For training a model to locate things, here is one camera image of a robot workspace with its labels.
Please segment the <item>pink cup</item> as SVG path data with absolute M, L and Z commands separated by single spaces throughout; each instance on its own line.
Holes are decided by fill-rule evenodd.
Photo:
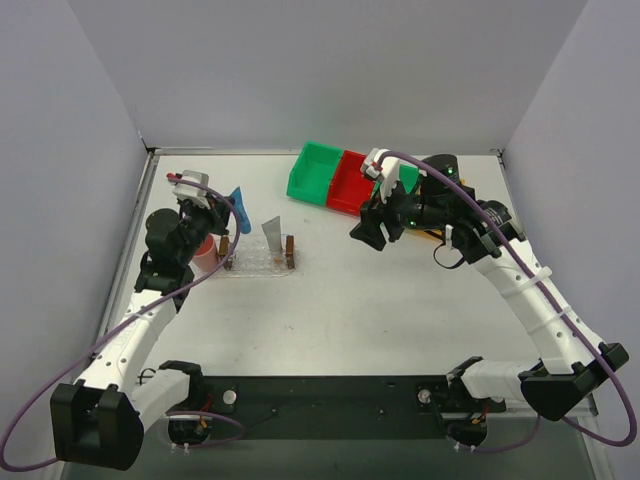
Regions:
M 215 237 L 209 234 L 194 254 L 191 263 L 203 273 L 212 272 L 218 265 L 219 255 Z

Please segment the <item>clear rack with brown ends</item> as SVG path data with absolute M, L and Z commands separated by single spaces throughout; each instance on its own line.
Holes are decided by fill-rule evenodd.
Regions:
M 237 278 L 281 277 L 295 271 L 298 257 L 296 248 L 292 253 L 283 249 L 282 258 L 274 261 L 265 239 L 256 235 L 243 236 L 219 274 Z

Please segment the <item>blue toothpaste tube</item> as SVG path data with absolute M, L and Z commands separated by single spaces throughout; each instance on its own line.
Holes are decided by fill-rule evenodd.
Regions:
M 235 211 L 237 212 L 241 234 L 250 234 L 252 231 L 252 226 L 244 205 L 241 188 L 236 187 L 229 195 L 229 199 L 233 201 Z

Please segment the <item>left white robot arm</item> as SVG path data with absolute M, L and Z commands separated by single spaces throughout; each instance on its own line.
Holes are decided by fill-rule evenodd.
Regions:
M 147 250 L 129 313 L 75 382 L 58 384 L 50 397 L 60 461 L 127 470 L 160 417 L 175 407 L 199 410 L 207 402 L 202 370 L 194 363 L 168 361 L 146 384 L 136 384 L 162 331 L 186 301 L 197 250 L 209 235 L 227 234 L 235 212 L 232 198 L 210 194 L 181 197 L 178 205 L 146 220 Z

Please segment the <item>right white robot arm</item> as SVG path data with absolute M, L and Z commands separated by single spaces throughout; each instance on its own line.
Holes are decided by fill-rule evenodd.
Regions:
M 509 209 L 461 183 L 456 156 L 415 161 L 419 174 L 410 190 L 399 179 L 403 158 L 387 149 L 365 157 L 360 171 L 377 190 L 362 204 L 351 237 L 381 251 L 406 230 L 440 231 L 497 290 L 538 352 L 533 361 L 471 359 L 453 381 L 469 398 L 525 401 L 547 420 L 562 419 L 628 361 L 627 351 L 606 343 L 575 313 Z

